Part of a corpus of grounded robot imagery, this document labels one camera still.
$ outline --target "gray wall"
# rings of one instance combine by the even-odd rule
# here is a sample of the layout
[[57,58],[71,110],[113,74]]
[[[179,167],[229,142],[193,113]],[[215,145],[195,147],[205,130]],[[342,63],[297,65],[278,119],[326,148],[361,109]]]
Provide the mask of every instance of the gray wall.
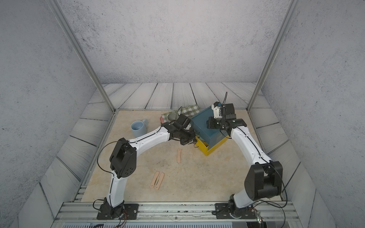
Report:
[[7,227],[95,86],[44,0],[1,1],[0,21],[0,227]]
[[364,39],[364,0],[302,0],[263,87],[339,227],[365,224]]
[[102,83],[256,82],[290,0],[58,0]]

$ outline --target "wooden floor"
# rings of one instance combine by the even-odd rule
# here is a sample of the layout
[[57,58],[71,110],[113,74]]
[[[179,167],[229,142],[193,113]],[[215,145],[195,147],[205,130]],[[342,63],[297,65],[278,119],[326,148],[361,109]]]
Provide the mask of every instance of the wooden floor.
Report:
[[[197,104],[199,108],[206,108],[216,101],[223,101],[226,92],[226,102],[233,103],[235,108],[243,109],[247,108],[254,88],[255,84],[251,82],[104,85],[116,109],[177,109],[193,104]],[[95,103],[102,102],[100,93],[95,91],[88,106],[93,107]],[[254,108],[270,108],[262,93],[256,99]]]
[[[236,109],[244,109],[255,84],[135,83],[103,86],[117,109],[178,109],[191,104],[206,108],[215,101],[223,101],[225,92],[228,92],[227,103],[233,103]],[[50,213],[47,217],[53,220],[63,202],[81,200],[85,189],[81,189],[76,198],[75,193],[79,190],[78,186],[92,161],[111,115],[106,102],[95,91],[57,157],[25,203],[19,219],[30,217],[30,213],[37,210],[44,215]],[[283,182],[288,192],[288,200],[293,201],[303,227],[316,224],[314,220],[324,223],[325,221],[320,221],[322,217],[332,218],[262,93],[257,97],[250,115],[262,149],[283,166]],[[321,211],[325,215],[313,217],[312,211]]]

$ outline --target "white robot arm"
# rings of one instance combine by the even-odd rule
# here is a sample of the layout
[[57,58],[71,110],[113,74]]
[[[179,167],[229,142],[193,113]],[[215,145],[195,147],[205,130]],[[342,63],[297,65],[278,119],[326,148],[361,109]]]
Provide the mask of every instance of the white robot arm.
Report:
[[[228,132],[237,143],[250,166],[245,179],[245,189],[230,197],[228,206],[232,215],[239,216],[247,211],[255,201],[261,198],[270,198],[281,193],[282,166],[279,162],[273,162],[252,138],[247,125],[242,119],[236,119],[232,104],[227,104],[228,114],[219,118],[210,117],[207,121],[208,128],[223,129]],[[117,218],[124,210],[124,190],[137,163],[137,157],[155,145],[178,138],[182,145],[195,142],[193,129],[186,130],[190,119],[180,115],[175,122],[167,122],[156,130],[141,137],[125,140],[120,139],[110,157],[112,177],[110,192],[101,205],[100,219],[108,217]]]

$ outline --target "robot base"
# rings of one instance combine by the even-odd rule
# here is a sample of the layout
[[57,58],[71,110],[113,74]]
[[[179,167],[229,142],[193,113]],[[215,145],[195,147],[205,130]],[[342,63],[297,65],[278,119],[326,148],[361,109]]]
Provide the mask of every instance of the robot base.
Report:
[[120,217],[121,220],[124,220],[124,213],[126,211],[127,220],[135,220],[137,218],[139,204],[124,204],[112,208],[107,198],[104,198],[104,203],[101,204],[99,213],[96,216],[97,220],[107,220],[107,219],[117,219]]

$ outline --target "wooden stick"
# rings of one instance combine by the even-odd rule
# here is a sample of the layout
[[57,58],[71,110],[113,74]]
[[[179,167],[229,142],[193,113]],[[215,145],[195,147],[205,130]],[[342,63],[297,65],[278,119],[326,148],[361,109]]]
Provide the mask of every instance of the wooden stick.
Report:
[[177,149],[177,163],[181,162],[181,149]]
[[155,172],[155,176],[153,176],[150,188],[153,188],[155,186],[155,183],[156,183],[156,180],[157,180],[157,177],[159,174],[160,174],[159,171]]
[[162,180],[164,179],[165,174],[161,173],[160,178],[158,179],[158,183],[156,185],[156,190],[158,190],[161,186]]

